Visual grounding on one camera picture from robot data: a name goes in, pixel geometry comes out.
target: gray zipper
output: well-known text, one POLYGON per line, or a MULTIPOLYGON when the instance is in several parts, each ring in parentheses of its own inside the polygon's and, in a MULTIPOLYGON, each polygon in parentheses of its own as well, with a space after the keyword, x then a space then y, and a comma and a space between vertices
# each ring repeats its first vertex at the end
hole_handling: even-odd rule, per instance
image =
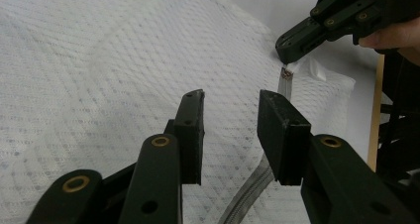
MULTIPOLYGON (((288 100, 291 98, 292 79, 293 73, 287 69, 287 65, 284 65, 281 69, 277 92, 288 100)), ((222 217, 219 219, 219 224, 241 223, 254 202, 273 180, 274 175, 269 167, 266 156, 263 155, 259 166, 247 181, 245 181, 244 185, 242 185, 226 208, 222 217)))

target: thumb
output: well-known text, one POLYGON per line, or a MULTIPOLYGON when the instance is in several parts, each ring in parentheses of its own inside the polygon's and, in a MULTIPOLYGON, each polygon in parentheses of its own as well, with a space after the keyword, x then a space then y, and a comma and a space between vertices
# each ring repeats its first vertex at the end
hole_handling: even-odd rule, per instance
POLYGON ((364 48, 393 49, 409 48, 420 45, 420 18, 409 22, 392 24, 373 34, 359 39, 364 48))

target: hand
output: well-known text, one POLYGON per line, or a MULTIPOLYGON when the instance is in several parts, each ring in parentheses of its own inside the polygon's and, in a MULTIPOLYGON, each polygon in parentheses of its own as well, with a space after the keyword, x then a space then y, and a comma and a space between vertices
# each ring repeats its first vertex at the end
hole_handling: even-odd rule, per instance
POLYGON ((420 65, 420 18, 378 30, 359 39, 359 45, 372 49, 399 48, 402 56, 420 65))

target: textured white cloth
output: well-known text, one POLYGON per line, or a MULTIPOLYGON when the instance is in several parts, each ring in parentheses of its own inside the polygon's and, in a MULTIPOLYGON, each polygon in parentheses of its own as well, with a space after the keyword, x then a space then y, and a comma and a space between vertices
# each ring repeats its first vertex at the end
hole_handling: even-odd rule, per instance
POLYGON ((275 39, 227 0, 0 0, 0 223, 25 222, 69 171, 130 165, 198 88, 202 186, 183 187, 184 222, 216 223, 262 155, 275 39))

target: wooden edge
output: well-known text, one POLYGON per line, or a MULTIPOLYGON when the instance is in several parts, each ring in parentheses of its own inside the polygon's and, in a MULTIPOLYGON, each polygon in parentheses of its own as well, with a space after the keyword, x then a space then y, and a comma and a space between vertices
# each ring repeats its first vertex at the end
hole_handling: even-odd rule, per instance
POLYGON ((374 84, 373 107, 371 111, 370 136, 367 149, 367 165, 376 171, 376 157, 379 140, 380 101, 382 97, 383 64, 385 56, 382 55, 377 61, 376 80, 374 84))

